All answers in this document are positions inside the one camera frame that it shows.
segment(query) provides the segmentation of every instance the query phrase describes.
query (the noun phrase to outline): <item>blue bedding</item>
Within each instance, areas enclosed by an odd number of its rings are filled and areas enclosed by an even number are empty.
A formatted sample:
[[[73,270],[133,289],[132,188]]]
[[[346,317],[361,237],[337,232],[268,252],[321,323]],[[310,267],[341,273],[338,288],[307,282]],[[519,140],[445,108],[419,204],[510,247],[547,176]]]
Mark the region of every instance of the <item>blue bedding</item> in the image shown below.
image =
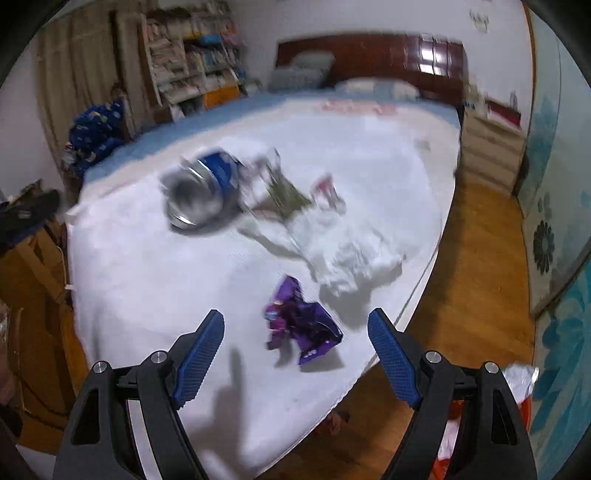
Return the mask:
[[[142,135],[136,142],[118,148],[109,158],[88,169],[84,176],[84,183],[91,183],[108,177],[125,164],[131,161],[142,160],[147,155],[153,155],[157,151],[183,138],[219,127],[257,110],[279,105],[286,100],[301,98],[376,100],[372,95],[335,92],[334,90],[314,90],[288,94],[261,93],[251,98],[227,103],[206,113],[190,115],[175,124],[162,125]],[[380,100],[380,102],[394,103],[396,105],[420,105],[421,108],[433,115],[460,128],[460,121],[455,108],[442,103],[432,102],[430,100],[405,102],[384,102]]]

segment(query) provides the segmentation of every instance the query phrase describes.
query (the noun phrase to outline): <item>red bucket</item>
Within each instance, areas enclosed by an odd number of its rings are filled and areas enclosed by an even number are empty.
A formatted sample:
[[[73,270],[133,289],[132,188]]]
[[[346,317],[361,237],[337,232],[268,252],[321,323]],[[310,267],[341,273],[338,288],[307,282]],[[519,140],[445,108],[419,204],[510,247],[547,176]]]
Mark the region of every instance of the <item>red bucket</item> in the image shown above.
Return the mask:
[[[525,429],[530,431],[530,420],[531,420],[531,397],[527,397],[525,401],[520,405],[519,410],[521,412],[521,418],[525,424]],[[449,419],[457,419],[462,416],[462,401],[455,401],[449,409]],[[435,459],[433,464],[433,476],[435,480],[443,480],[447,473],[447,467],[449,467],[449,460],[438,460]]]

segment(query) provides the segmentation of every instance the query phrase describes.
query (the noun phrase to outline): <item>black flower decal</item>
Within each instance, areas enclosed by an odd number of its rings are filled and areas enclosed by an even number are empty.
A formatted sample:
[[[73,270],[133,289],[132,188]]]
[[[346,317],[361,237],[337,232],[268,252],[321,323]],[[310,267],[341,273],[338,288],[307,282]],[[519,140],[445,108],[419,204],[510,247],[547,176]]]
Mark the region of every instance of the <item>black flower decal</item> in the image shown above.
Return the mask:
[[[548,273],[554,253],[554,234],[547,222],[541,221],[534,233],[534,261],[542,275]]]

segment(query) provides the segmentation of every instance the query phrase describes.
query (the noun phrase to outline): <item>blue gripper pad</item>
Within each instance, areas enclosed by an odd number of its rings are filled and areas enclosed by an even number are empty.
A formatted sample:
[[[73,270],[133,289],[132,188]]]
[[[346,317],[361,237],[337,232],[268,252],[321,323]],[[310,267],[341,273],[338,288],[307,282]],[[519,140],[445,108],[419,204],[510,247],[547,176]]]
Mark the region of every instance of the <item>blue gripper pad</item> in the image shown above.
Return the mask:
[[[222,343],[224,328],[223,315],[216,312],[183,359],[177,370],[173,394],[177,410],[197,395],[213,357]]]
[[[390,323],[387,317],[382,317],[376,310],[372,311],[368,319],[369,340],[382,362],[396,397],[408,403],[411,408],[416,408],[421,395],[417,389],[414,367],[387,322]]]

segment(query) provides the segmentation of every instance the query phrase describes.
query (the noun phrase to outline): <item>pillow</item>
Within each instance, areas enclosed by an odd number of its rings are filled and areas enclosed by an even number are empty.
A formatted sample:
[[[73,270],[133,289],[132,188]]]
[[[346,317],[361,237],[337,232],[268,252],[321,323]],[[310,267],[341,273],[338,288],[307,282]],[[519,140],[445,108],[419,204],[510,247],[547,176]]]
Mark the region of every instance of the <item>pillow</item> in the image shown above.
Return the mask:
[[[277,67],[271,73],[270,92],[295,92],[319,88],[328,72],[319,69]]]
[[[372,94],[376,100],[416,100],[420,97],[418,89],[403,80],[379,78],[357,78],[339,82],[337,92]]]
[[[335,56],[329,51],[309,50],[298,53],[291,61],[296,69],[322,70],[328,73],[335,62]]]

